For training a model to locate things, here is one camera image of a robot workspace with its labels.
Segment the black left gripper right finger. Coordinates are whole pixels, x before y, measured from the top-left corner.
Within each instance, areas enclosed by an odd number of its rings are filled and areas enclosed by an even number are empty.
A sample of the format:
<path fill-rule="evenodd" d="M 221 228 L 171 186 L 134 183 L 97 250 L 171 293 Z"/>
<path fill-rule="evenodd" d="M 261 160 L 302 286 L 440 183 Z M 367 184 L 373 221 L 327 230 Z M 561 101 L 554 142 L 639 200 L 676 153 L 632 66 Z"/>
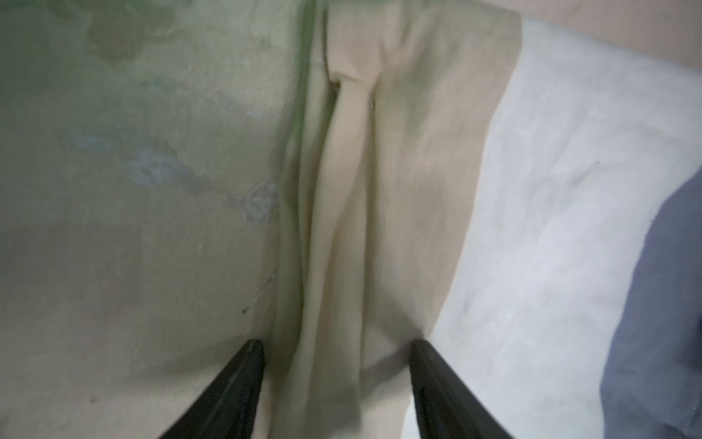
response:
<path fill-rule="evenodd" d="M 429 341 L 413 340 L 409 370 L 421 439 L 511 439 Z"/>

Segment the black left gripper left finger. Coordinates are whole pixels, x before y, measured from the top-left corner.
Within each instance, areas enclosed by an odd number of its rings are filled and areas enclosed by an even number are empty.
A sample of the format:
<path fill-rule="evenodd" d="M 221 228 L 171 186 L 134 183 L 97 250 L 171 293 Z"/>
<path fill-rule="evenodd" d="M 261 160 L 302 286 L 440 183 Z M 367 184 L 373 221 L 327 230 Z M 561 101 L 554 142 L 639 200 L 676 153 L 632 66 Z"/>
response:
<path fill-rule="evenodd" d="M 265 368 L 263 342 L 250 339 L 161 439 L 250 439 Z"/>

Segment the grey pillowcase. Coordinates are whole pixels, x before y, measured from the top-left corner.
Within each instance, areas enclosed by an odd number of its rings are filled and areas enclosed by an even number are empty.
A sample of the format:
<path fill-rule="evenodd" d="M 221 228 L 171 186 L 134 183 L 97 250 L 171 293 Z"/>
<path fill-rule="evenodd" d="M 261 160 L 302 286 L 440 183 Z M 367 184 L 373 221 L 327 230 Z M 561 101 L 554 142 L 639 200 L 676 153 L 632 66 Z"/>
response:
<path fill-rule="evenodd" d="M 662 205 L 600 387 L 606 438 L 701 435 L 701 175 Z"/>

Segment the beige cream pillowcase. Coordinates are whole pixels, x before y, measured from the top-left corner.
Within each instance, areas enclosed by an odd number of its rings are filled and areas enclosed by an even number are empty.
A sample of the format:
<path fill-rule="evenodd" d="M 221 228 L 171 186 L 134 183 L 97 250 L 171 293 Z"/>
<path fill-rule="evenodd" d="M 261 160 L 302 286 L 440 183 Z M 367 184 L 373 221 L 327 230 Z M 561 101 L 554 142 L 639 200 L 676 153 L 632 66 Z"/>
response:
<path fill-rule="evenodd" d="M 511 438 L 600 387 L 701 75 L 479 1 L 308 1 L 280 182 L 272 438 L 415 438 L 425 339 Z"/>

